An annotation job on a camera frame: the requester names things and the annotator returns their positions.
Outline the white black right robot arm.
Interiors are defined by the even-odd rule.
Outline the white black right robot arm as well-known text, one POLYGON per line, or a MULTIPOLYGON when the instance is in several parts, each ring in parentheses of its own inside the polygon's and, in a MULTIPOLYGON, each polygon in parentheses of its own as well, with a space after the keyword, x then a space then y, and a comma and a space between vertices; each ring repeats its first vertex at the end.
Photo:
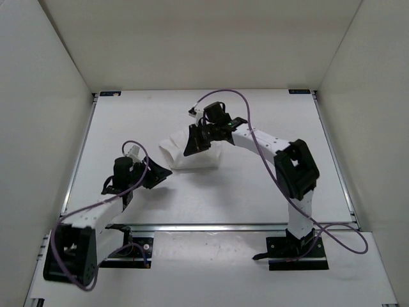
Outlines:
POLYGON ((258 154, 271 172, 277 188, 288 201, 285 257, 301 257, 315 236, 312 218, 314 189, 320 176, 306 142, 287 141, 253 127, 249 119, 232 119, 225 104, 214 102, 203 110, 197 123, 204 129, 207 142, 227 141, 258 154))

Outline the white pleated skirt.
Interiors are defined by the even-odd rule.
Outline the white pleated skirt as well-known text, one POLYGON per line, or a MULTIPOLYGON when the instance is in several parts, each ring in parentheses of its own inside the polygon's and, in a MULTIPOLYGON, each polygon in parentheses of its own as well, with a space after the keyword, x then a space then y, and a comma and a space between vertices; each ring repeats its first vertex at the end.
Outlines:
POLYGON ((223 155, 222 144, 216 142, 204 152, 185 157, 183 153, 188 136, 188 129, 183 129, 170 134, 159 142, 158 147, 169 167, 175 170, 218 168, 223 155))

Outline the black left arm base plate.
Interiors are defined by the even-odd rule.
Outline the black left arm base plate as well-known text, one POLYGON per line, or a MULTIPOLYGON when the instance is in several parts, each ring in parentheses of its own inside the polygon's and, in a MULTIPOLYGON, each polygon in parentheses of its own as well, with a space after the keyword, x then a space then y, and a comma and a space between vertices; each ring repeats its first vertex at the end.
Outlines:
POLYGON ((99 268, 150 269, 154 234, 134 231, 125 224, 109 224, 97 237, 99 268))

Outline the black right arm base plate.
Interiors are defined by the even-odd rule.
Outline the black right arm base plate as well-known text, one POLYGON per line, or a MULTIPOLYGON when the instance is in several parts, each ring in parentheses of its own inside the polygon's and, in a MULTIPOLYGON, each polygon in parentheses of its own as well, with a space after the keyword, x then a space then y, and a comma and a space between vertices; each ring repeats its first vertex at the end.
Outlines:
POLYGON ((253 260, 268 260, 270 271, 326 271, 329 264, 321 237, 297 251, 286 237, 267 237, 266 252, 253 260))

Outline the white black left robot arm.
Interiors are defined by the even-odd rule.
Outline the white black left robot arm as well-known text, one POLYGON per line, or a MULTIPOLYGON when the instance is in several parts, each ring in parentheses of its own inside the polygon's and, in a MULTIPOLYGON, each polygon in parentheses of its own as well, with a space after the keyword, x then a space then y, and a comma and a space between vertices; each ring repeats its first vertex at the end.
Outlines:
POLYGON ((114 224, 113 219, 130 205, 135 189, 153 189, 172 171, 149 155, 140 157, 146 149, 139 142, 128 143, 130 150, 114 160, 112 175, 103 183, 101 200, 65 214, 51 230, 43 266, 46 281, 71 283, 89 292, 107 258, 139 253, 143 266, 148 266, 146 252, 133 239, 130 227, 114 224))

